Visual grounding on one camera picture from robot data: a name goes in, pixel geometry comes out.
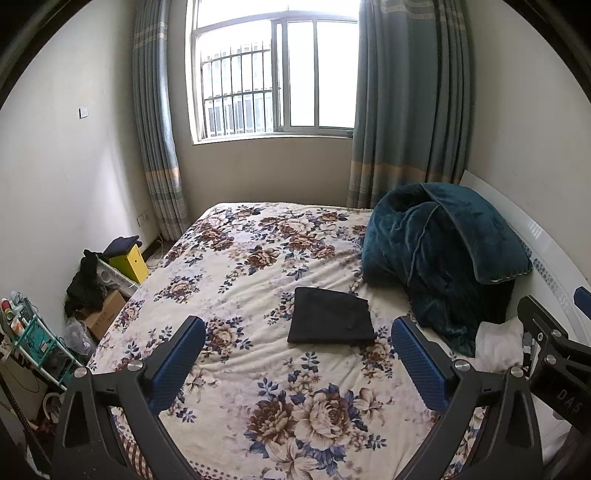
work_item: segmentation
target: bed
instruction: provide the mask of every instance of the bed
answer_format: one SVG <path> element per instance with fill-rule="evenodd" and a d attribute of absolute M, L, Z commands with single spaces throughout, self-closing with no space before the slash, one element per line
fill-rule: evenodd
<path fill-rule="evenodd" d="M 519 280 L 515 302 L 533 293 L 559 322 L 569 324 L 574 338 L 588 343 L 588 325 L 566 294 L 574 289 L 557 282 L 537 255 L 536 239 L 543 231 L 532 240 L 533 223 L 515 205 L 470 174 L 463 183 L 493 203 L 529 248 L 536 270 Z M 389 342 L 392 321 L 409 313 L 403 290 L 368 288 L 362 281 L 361 242 L 370 215 L 370 210 L 289 203 L 212 207 L 130 299 L 89 368 L 94 373 L 125 368 L 171 338 L 188 315 L 200 316 L 207 324 L 205 347 L 160 419 L 202 478 L 391 480 L 437 416 L 425 408 Z M 586 285 L 572 263 L 564 270 L 562 260 L 557 265 L 567 283 Z M 367 299 L 375 343 L 364 348 L 288 344 L 299 286 Z M 430 330 L 424 333 L 450 357 L 462 358 Z M 543 407 L 547 456 L 568 424 Z M 135 469 L 151 478 L 125 416 L 117 409 L 113 415 Z M 482 418 L 477 409 L 444 478 L 461 470 Z"/>

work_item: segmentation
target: teal curtain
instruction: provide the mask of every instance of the teal curtain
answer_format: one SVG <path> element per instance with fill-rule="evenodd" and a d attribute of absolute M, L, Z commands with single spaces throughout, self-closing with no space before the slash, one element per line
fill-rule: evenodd
<path fill-rule="evenodd" d="M 470 130 L 462 0 L 362 0 L 348 206 L 393 188 L 458 183 Z"/>
<path fill-rule="evenodd" d="M 170 0 L 140 0 L 135 21 L 135 120 L 148 190 L 165 240 L 190 226 L 168 102 L 166 45 Z"/>

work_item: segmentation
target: window frame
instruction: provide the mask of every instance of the window frame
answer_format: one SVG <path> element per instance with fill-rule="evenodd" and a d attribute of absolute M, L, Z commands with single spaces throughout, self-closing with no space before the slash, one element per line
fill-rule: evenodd
<path fill-rule="evenodd" d="M 340 127 L 321 127 L 319 122 L 319 61 L 318 61 L 318 34 L 317 34 L 317 23 L 322 21 L 333 21 L 333 22 L 348 22 L 358 23 L 356 17 L 350 17 L 348 15 L 335 15 L 325 14 L 322 12 L 302 11 L 302 10 L 287 10 L 280 12 L 271 12 L 265 14 L 248 15 L 246 17 L 232 18 L 205 27 L 197 28 L 197 14 L 199 9 L 199 2 L 195 2 L 193 22 L 190 38 L 190 61 L 191 61 L 191 80 L 193 85 L 193 109 L 196 121 L 196 139 L 197 142 L 215 142 L 215 141 L 226 141 L 240 138 L 258 138 L 266 136 L 329 136 L 329 137 L 343 137 L 352 138 L 353 128 L 340 128 Z M 231 27 L 233 25 L 244 24 L 247 22 L 255 22 L 259 20 L 269 20 L 271 22 L 271 81 L 272 81 L 272 99 L 273 99 L 273 130 L 272 132 L 252 132 L 252 133 L 234 133 L 226 135 L 218 135 L 216 137 L 208 137 L 206 134 L 207 124 L 205 121 L 204 101 L 203 101 L 203 88 L 202 88 L 202 60 L 201 55 L 197 58 L 197 42 L 199 37 L 205 33 L 209 33 L 220 28 Z M 294 127 L 291 125 L 291 109 L 290 109 L 290 75 L 289 75 L 289 45 L 288 45 L 288 34 L 287 24 L 289 22 L 312 22 L 313 25 L 313 44 L 314 44 L 314 126 L 309 127 Z M 277 64 L 277 25 L 281 24 L 281 60 L 282 60 L 282 76 L 283 85 L 281 87 L 278 84 L 278 64 Z M 279 94 L 283 96 L 283 125 L 279 125 L 280 115 L 280 103 Z M 250 92 L 253 98 L 254 108 L 254 91 Z"/>

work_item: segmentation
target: blue-green blanket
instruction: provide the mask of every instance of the blue-green blanket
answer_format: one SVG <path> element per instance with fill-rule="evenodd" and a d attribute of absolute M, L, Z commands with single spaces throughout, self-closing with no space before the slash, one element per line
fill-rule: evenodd
<path fill-rule="evenodd" d="M 514 279 L 530 269 L 501 214 L 473 190 L 448 183 L 389 192 L 363 243 L 363 279 L 402 282 L 419 325 L 469 356 L 480 322 L 505 321 Z"/>

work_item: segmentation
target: window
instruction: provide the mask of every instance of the window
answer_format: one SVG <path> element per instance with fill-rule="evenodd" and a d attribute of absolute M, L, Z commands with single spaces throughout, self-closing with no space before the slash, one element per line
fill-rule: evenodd
<path fill-rule="evenodd" d="M 201 0 L 192 35 L 198 138 L 351 136 L 359 0 Z"/>

